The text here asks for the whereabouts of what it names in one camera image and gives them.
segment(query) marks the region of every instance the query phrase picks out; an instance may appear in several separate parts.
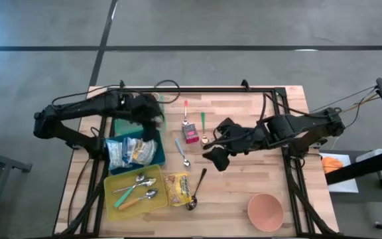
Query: black spoon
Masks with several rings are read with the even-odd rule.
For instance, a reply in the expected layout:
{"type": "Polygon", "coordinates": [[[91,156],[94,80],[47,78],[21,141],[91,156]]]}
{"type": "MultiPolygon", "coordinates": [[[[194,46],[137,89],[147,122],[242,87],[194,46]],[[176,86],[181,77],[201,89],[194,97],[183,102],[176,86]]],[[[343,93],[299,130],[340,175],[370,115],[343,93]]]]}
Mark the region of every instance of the black spoon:
{"type": "Polygon", "coordinates": [[[200,177],[200,181],[198,181],[196,192],[192,196],[192,201],[186,204],[186,209],[193,210],[194,208],[196,208],[196,206],[197,206],[197,198],[196,198],[197,190],[198,190],[198,187],[200,186],[200,183],[202,182],[202,180],[204,178],[204,175],[206,175],[206,172],[207,172],[207,168],[204,168],[202,171],[202,176],[200,177]]]}

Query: wire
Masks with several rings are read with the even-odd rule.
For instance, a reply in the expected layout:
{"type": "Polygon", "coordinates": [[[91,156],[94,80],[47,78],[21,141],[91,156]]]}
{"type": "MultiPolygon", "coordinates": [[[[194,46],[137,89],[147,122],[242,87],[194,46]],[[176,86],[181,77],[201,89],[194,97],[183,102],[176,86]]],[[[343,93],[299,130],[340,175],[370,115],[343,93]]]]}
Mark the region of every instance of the wire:
{"type": "Polygon", "coordinates": [[[95,137],[98,137],[98,133],[95,133],[94,131],[97,131],[99,133],[99,130],[96,127],[91,127],[91,132],[95,137]]]}
{"type": "Polygon", "coordinates": [[[362,92],[364,92],[364,91],[367,91],[367,90],[369,90],[369,89],[372,89],[372,88],[374,88],[374,87],[375,87],[375,86],[370,86],[370,87],[368,87],[368,88],[366,88],[366,89],[360,90],[360,91],[358,91],[358,92],[356,92],[356,93],[354,93],[354,94],[351,94],[351,95],[349,95],[349,96],[346,96],[346,97],[344,97],[344,98],[341,98],[341,99],[339,99],[339,100],[336,100],[335,102],[326,104],[325,106],[321,106],[321,107],[319,107],[319,108],[317,108],[317,109],[315,109],[315,110],[312,110],[310,113],[313,113],[313,112],[315,112],[315,111],[321,110],[322,108],[325,108],[325,107],[327,107],[327,106],[331,106],[332,104],[335,104],[335,103],[337,103],[337,102],[341,102],[342,100],[348,99],[348,98],[350,98],[350,97],[352,97],[352,96],[355,96],[355,95],[357,95],[357,94],[360,94],[360,93],[362,93],[362,92]]]}
{"type": "Polygon", "coordinates": [[[354,103],[353,106],[351,106],[350,108],[348,108],[347,110],[343,111],[343,113],[346,113],[346,112],[349,112],[350,110],[353,110],[355,109],[356,107],[358,107],[359,105],[363,105],[364,103],[367,103],[367,102],[370,102],[370,101],[373,101],[373,100],[376,100],[376,99],[379,99],[380,97],[376,97],[376,93],[373,94],[372,96],[368,97],[368,99],[360,102],[360,103],[354,103]]]}
{"type": "Polygon", "coordinates": [[[55,106],[54,103],[57,101],[57,100],[61,100],[61,99],[65,99],[65,98],[70,98],[70,97],[73,97],[73,96],[81,96],[81,95],[84,95],[84,94],[89,94],[89,93],[92,93],[92,92],[95,92],[97,90],[101,90],[101,89],[104,89],[104,88],[109,88],[109,87],[114,87],[114,86],[119,86],[119,85],[109,85],[109,86],[102,86],[102,87],[99,87],[99,88],[96,88],[96,89],[93,89],[93,90],[90,90],[90,91],[87,91],[87,92],[82,92],[82,93],[75,93],[75,94],[70,94],[70,95],[66,95],[66,96],[60,96],[60,97],[57,97],[55,99],[52,100],[51,102],[51,106],[53,109],[55,110],[63,110],[65,108],[68,108],[68,107],[71,107],[73,105],[76,105],[76,104],[80,104],[82,102],[85,102],[87,99],[85,100],[81,100],[79,102],[75,102],[71,105],[67,105],[67,106],[64,106],[64,107],[60,107],[60,106],[55,106]]]}
{"type": "Polygon", "coordinates": [[[157,101],[157,103],[159,104],[171,104],[173,102],[175,102],[179,96],[180,96],[180,86],[178,83],[176,83],[174,80],[162,80],[160,81],[159,83],[157,83],[154,88],[156,88],[157,86],[160,86],[161,84],[164,84],[166,82],[170,82],[170,83],[173,83],[177,88],[178,88],[178,94],[176,95],[175,99],[171,100],[171,101],[168,101],[168,102],[161,102],[161,101],[157,101]]]}
{"type": "Polygon", "coordinates": [[[341,137],[341,136],[336,137],[336,140],[334,140],[334,143],[332,144],[332,147],[331,147],[330,150],[333,150],[334,146],[336,146],[337,140],[338,140],[340,137],[341,137]]]}
{"type": "Polygon", "coordinates": [[[306,160],[305,160],[305,159],[296,158],[296,159],[293,159],[294,164],[297,163],[297,160],[303,160],[303,164],[300,166],[300,168],[303,168],[303,166],[306,164],[306,160]]]}
{"type": "Polygon", "coordinates": [[[319,153],[308,153],[309,155],[317,155],[321,158],[321,160],[324,158],[321,154],[319,153]]]}
{"type": "Polygon", "coordinates": [[[365,99],[366,97],[368,97],[368,95],[370,95],[370,93],[368,93],[365,97],[363,97],[362,100],[359,102],[359,104],[357,105],[357,111],[356,111],[355,119],[354,119],[349,125],[345,126],[345,129],[347,129],[348,127],[352,126],[352,125],[356,122],[357,117],[358,117],[358,115],[359,115],[360,107],[361,107],[362,104],[366,103],[366,102],[364,102],[364,99],[365,99]]]}
{"type": "Polygon", "coordinates": [[[284,109],[290,110],[290,111],[292,111],[292,112],[296,112],[296,113],[298,113],[298,114],[302,114],[302,115],[304,115],[304,116],[312,117],[312,118],[328,118],[328,117],[329,117],[329,116],[314,116],[314,115],[312,115],[312,114],[308,114],[308,113],[302,112],[302,111],[300,111],[300,110],[292,109],[292,108],[290,108],[290,107],[284,106],[284,105],[281,104],[281,103],[275,102],[275,101],[272,99],[272,97],[266,95],[265,93],[263,93],[263,94],[264,94],[266,97],[268,97],[268,98],[272,101],[272,103],[274,103],[274,104],[276,104],[276,105],[278,105],[278,106],[281,106],[281,107],[284,108],[284,109]]]}
{"type": "Polygon", "coordinates": [[[260,121],[263,120],[265,117],[265,111],[266,111],[266,94],[263,94],[263,107],[262,107],[262,114],[260,115],[260,121]]]}
{"type": "MultiPolygon", "coordinates": [[[[171,100],[171,101],[169,101],[169,102],[161,102],[161,101],[156,100],[157,103],[159,103],[159,104],[170,104],[170,103],[173,103],[173,102],[175,102],[175,101],[179,98],[179,96],[180,96],[180,86],[179,86],[179,84],[176,83],[174,80],[162,80],[162,81],[158,82],[157,84],[155,84],[155,85],[154,85],[154,88],[156,88],[157,86],[160,86],[161,84],[164,84],[164,83],[166,83],[166,82],[172,82],[172,83],[178,88],[178,94],[176,95],[175,99],[173,99],[173,100],[171,100]]],[[[116,91],[116,90],[118,90],[117,87],[120,87],[120,85],[121,85],[121,84],[119,84],[119,85],[102,86],[102,87],[99,87],[99,88],[96,88],[96,89],[93,89],[93,90],[90,90],[90,91],[87,91],[87,92],[81,92],[81,93],[69,94],[69,95],[66,95],[66,96],[60,96],[60,97],[57,97],[57,98],[55,98],[55,99],[52,100],[52,102],[51,102],[51,106],[52,106],[52,108],[55,109],[55,110],[65,110],[66,108],[69,108],[69,107],[72,107],[72,106],[76,106],[76,105],[78,105],[78,104],[81,104],[81,103],[83,103],[83,102],[86,102],[86,101],[88,101],[89,99],[81,100],[81,101],[79,101],[79,102],[74,102],[74,103],[72,103],[72,104],[68,104],[68,105],[66,105],[66,106],[64,106],[64,107],[56,106],[56,105],[54,105],[54,103],[55,103],[57,100],[61,100],[61,99],[65,99],[65,98],[70,98],[70,97],[73,97],[73,96],[81,96],[81,95],[84,95],[84,94],[89,94],[89,93],[95,92],[96,90],[101,90],[101,89],[104,89],[104,88],[116,87],[115,89],[108,90],[108,91],[106,91],[105,93],[112,92],[112,91],[116,91]]],[[[135,93],[138,93],[138,94],[140,94],[140,95],[142,95],[142,96],[146,96],[146,95],[144,95],[142,92],[140,92],[140,91],[138,91],[138,90],[128,90],[128,89],[126,88],[126,91],[135,92],[135,93]]]]}
{"type": "Polygon", "coordinates": [[[76,194],[76,191],[78,190],[78,186],[79,186],[80,179],[82,178],[82,175],[84,174],[86,165],[88,164],[89,161],[90,161],[90,159],[88,159],[88,160],[85,162],[84,167],[82,168],[82,170],[81,170],[80,173],[79,173],[78,180],[76,181],[76,185],[75,185],[75,187],[74,187],[73,194],[72,194],[72,198],[70,199],[69,209],[68,209],[68,212],[67,212],[67,226],[70,225],[70,210],[72,209],[74,195],[76,194]]]}
{"type": "Polygon", "coordinates": [[[244,137],[247,137],[248,135],[251,135],[252,133],[254,133],[256,131],[256,129],[253,129],[247,133],[244,133],[243,135],[240,135],[238,137],[234,137],[232,139],[224,139],[224,140],[220,140],[222,139],[223,137],[226,136],[227,132],[229,131],[229,129],[225,130],[225,133],[223,133],[219,138],[216,137],[215,135],[215,130],[213,131],[213,136],[215,138],[215,140],[213,140],[211,143],[208,143],[207,145],[204,146],[204,148],[210,148],[211,146],[215,145],[215,144],[225,144],[225,143],[229,143],[229,142],[232,142],[232,141],[235,141],[235,140],[238,140],[238,139],[242,139],[244,137]]]}

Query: orange cloth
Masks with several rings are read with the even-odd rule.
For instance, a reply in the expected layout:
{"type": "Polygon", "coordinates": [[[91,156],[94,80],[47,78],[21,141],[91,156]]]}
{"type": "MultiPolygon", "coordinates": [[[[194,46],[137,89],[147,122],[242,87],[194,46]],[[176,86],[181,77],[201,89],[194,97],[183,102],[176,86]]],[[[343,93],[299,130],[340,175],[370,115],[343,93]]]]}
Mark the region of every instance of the orange cloth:
{"type": "Polygon", "coordinates": [[[341,169],[343,167],[343,163],[333,157],[324,157],[322,159],[322,167],[324,168],[325,173],[330,173],[334,170],[341,169]]]}

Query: gray floor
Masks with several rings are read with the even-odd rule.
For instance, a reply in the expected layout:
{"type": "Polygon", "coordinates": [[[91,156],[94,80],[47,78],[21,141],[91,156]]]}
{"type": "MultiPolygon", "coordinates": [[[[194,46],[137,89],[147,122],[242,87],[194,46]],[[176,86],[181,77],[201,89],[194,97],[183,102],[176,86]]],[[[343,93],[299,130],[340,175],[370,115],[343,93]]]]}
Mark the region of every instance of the gray floor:
{"type": "MultiPolygon", "coordinates": [[[[98,45],[110,0],[0,1],[0,46],[98,45]]],[[[108,45],[382,45],[382,0],[120,0],[108,45]]],[[[72,151],[32,135],[33,114],[83,92],[97,52],[0,52],[0,154],[33,163],[13,171],[0,204],[0,237],[51,234],[72,151]]],[[[104,54],[97,85],[303,85],[310,109],[375,84],[382,51],[104,54]]],[[[338,106],[347,107],[363,94],[338,106]]],[[[344,115],[349,123],[355,112],[344,115]]],[[[78,120],[68,122],[77,128],[78,120]]],[[[325,145],[331,148],[332,142],[325,145]]],[[[382,148],[382,103],[361,108],[335,149],[382,148]]],[[[361,215],[379,205],[334,205],[340,230],[367,236],[361,215]]],[[[382,232],[368,236],[382,237],[382,232]]]]}

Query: pink bowl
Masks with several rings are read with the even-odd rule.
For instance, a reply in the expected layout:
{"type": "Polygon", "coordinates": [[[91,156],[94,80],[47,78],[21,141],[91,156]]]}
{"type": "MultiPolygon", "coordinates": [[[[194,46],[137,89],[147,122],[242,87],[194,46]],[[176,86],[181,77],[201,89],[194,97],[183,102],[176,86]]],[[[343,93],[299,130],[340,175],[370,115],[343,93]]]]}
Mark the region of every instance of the pink bowl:
{"type": "Polygon", "coordinates": [[[272,195],[255,195],[250,199],[247,212],[251,223],[263,232],[274,232],[283,224],[283,206],[272,195]]]}

